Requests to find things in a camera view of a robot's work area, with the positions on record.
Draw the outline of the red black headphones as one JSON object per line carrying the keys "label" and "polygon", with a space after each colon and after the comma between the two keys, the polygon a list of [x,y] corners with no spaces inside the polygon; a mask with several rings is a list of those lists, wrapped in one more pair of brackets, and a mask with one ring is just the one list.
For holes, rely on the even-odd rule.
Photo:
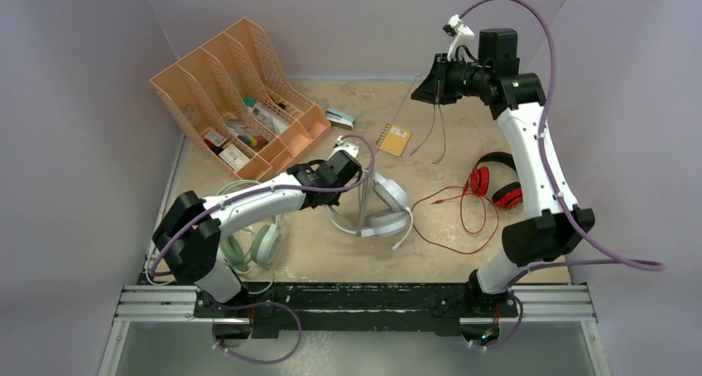
{"label": "red black headphones", "polygon": [[[511,170],[511,180],[505,174],[493,173],[492,164],[502,171]],[[464,183],[463,193],[472,193],[489,198],[491,202],[506,210],[517,208],[523,202],[522,187],[517,179],[517,168],[513,157],[507,152],[489,152],[475,163]]]}

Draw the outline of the white over-ear headphones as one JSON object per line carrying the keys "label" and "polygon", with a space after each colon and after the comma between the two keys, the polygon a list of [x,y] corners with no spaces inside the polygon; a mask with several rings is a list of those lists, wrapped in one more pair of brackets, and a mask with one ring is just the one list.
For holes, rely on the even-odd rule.
{"label": "white over-ear headphones", "polygon": [[373,193],[386,205],[386,209],[366,218],[367,223],[352,224],[332,206],[325,208],[327,217],[338,230],[361,238],[388,237],[399,233],[403,236],[392,245],[397,251],[407,239],[414,224],[409,195],[393,179],[387,179],[375,171],[370,178]]}

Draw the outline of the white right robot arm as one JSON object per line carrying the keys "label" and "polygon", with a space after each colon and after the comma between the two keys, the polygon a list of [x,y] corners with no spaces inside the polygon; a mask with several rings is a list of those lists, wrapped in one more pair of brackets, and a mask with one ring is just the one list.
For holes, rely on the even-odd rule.
{"label": "white right robot arm", "polygon": [[548,101],[538,75],[520,71],[516,31],[481,31],[477,60],[436,54],[426,79],[411,94],[436,107],[463,97],[477,97],[489,107],[506,136],[522,189],[524,219],[503,229],[502,249],[466,282],[464,303],[483,316],[507,300],[508,288],[529,267],[571,253],[582,239],[576,228],[590,231],[595,218],[579,205],[558,163],[549,170],[541,158],[555,152],[543,121]]}

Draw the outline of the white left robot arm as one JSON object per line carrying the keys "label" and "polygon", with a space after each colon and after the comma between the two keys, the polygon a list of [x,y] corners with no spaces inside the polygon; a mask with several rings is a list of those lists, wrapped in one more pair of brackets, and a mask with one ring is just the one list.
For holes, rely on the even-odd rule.
{"label": "white left robot arm", "polygon": [[149,273],[157,275],[156,268],[164,262],[178,283],[208,293],[225,316],[239,316],[246,309],[247,295],[235,271],[218,258],[219,245],[266,218],[338,204],[342,193],[359,186],[362,169],[354,157],[339,151],[327,160],[290,166],[268,181],[232,194],[200,198],[186,191],[152,235],[158,254]]}

